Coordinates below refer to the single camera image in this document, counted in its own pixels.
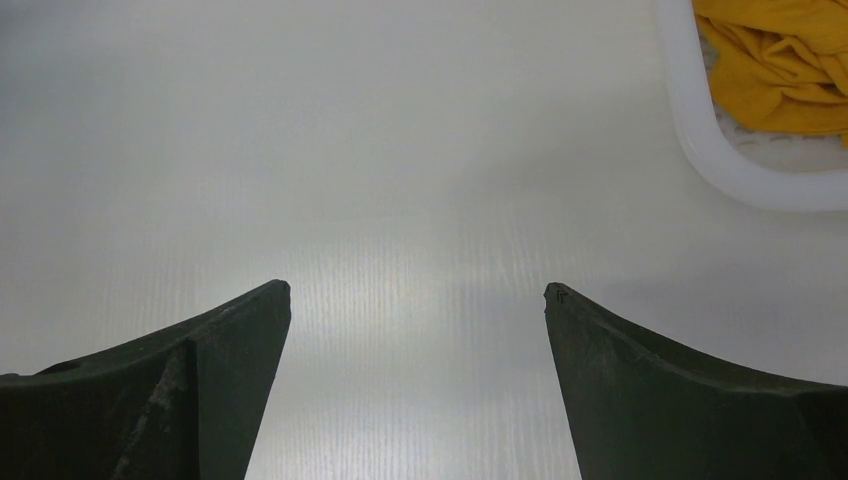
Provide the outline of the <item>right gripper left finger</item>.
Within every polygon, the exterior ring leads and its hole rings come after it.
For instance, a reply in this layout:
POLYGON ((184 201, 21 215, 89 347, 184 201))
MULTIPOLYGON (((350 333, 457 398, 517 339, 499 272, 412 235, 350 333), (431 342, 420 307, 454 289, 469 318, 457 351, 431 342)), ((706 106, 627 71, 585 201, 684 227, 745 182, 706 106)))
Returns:
POLYGON ((1 378, 5 479, 241 479, 291 322, 261 285, 121 345, 1 378))

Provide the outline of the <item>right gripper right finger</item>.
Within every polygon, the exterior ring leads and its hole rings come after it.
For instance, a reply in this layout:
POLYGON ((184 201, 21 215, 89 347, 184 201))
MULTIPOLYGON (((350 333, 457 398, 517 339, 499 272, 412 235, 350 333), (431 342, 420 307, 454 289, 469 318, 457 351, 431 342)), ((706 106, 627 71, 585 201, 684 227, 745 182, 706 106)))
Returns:
POLYGON ((585 479, 843 479, 847 390, 737 365, 572 288, 545 320, 585 479))

